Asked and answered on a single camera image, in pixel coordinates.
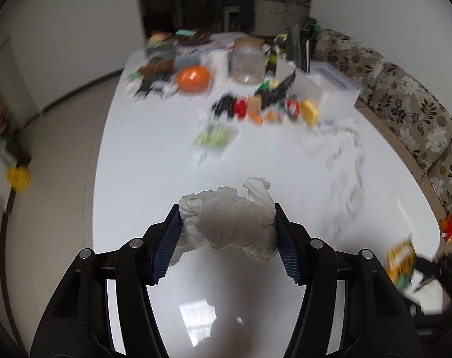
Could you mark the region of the floral sofa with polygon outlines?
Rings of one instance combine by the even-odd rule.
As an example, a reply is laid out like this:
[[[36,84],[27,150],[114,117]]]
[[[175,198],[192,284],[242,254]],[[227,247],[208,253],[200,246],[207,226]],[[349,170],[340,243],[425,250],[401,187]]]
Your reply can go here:
[[[359,109],[404,161],[437,219],[452,216],[452,117],[403,68],[376,50],[330,29],[313,55],[362,87]]]

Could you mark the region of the dark fruit bowl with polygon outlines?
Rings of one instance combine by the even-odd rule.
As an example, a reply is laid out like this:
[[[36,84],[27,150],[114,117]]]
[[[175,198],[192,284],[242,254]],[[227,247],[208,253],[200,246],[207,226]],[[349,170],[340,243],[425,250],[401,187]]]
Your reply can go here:
[[[211,41],[213,33],[207,30],[185,30],[179,29],[174,37],[177,43],[185,47],[196,47],[208,44]]]

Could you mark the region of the brown sweet potato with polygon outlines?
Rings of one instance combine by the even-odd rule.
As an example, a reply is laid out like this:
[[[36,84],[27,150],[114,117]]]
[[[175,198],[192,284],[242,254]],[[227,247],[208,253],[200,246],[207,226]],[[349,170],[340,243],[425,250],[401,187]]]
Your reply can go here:
[[[152,76],[158,74],[171,74],[174,70],[174,59],[169,59],[141,66],[137,69],[137,72],[143,76]]]

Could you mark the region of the white sideboard cabinet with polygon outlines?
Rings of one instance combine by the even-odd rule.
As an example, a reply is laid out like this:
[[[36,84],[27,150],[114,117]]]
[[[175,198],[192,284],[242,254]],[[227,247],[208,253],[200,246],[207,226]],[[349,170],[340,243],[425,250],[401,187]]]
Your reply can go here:
[[[309,8],[284,2],[256,0],[254,4],[253,33],[275,37],[301,24],[309,16]]]

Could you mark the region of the red plush toy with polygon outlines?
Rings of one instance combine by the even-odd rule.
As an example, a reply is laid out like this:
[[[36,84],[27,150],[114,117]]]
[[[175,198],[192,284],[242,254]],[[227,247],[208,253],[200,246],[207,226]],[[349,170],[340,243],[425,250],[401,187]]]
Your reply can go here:
[[[452,214],[439,219],[439,229],[443,240],[450,243],[452,241]]]

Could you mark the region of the yellow snack packet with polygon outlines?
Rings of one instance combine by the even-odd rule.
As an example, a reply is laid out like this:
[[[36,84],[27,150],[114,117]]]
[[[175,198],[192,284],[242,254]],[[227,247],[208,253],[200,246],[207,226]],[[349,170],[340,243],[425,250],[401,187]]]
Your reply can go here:
[[[414,273],[416,251],[410,238],[390,248],[385,256],[385,270],[393,283]]]

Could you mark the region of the orange ball in bag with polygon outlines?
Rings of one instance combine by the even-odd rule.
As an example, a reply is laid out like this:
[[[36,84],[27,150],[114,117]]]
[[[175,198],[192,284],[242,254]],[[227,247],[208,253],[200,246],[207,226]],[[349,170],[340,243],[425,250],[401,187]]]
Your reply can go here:
[[[189,66],[176,75],[177,88],[181,92],[202,92],[210,86],[210,70],[204,66]]]

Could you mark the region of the white storage box with lid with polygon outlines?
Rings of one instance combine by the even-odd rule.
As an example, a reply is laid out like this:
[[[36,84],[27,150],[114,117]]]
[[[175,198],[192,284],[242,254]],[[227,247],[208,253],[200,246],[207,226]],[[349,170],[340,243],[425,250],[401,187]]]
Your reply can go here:
[[[309,74],[291,61],[278,60],[275,77],[283,81],[295,73],[288,93],[298,100],[310,100],[318,109],[320,123],[331,123],[355,115],[361,86],[324,61],[313,61]]]

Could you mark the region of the green drink pouch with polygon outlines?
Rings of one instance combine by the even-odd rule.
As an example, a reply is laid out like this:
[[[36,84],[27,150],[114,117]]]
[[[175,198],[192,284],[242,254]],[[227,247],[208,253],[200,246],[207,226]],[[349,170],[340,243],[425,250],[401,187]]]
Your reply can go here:
[[[198,164],[208,159],[221,158],[233,144],[238,130],[224,123],[208,123],[194,140],[194,150]]]

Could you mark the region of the black tablet in box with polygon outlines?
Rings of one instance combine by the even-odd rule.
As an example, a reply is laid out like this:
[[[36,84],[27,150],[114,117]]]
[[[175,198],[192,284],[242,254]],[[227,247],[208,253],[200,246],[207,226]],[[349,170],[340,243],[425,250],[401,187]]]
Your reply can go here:
[[[310,73],[315,40],[314,27],[300,27],[296,24],[287,33],[287,60],[293,61],[295,67],[305,74]]]

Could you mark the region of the yellow potty chair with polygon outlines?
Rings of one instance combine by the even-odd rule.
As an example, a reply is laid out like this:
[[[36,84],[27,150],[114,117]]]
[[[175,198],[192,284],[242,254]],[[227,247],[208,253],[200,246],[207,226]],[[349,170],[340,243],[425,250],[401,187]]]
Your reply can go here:
[[[11,166],[6,171],[6,178],[15,193],[22,193],[30,184],[31,173],[26,166]]]

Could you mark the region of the black toy figure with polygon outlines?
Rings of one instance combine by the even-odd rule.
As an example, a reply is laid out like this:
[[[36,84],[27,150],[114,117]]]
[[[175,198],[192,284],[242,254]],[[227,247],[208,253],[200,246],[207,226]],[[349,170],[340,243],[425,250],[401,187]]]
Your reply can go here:
[[[236,97],[232,95],[223,95],[218,101],[211,106],[211,113],[215,118],[220,118],[224,113],[228,119],[234,117],[234,106]]]

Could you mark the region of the white plastic bag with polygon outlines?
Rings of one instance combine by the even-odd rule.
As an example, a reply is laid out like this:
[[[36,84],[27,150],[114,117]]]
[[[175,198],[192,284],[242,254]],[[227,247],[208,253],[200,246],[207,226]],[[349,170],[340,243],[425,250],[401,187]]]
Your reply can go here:
[[[269,193],[270,182],[249,177],[243,187],[246,197],[239,196],[235,188],[219,187],[179,200],[182,233],[171,265],[186,252],[207,245],[218,251],[231,246],[261,262],[275,257],[275,202]]]

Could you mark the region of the white tissue roll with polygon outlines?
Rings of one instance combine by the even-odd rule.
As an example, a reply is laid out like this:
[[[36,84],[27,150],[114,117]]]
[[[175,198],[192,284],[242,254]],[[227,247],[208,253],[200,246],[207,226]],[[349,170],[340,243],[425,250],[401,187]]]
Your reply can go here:
[[[210,53],[210,66],[214,70],[214,84],[217,87],[227,83],[229,75],[229,52],[215,50]]]

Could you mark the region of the yellow flower plant pot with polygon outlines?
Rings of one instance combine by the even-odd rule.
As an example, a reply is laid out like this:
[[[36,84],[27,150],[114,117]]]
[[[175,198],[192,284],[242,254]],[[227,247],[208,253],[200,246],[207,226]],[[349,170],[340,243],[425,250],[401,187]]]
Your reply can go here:
[[[6,166],[28,166],[30,154],[22,147],[13,112],[0,99],[0,160]]]

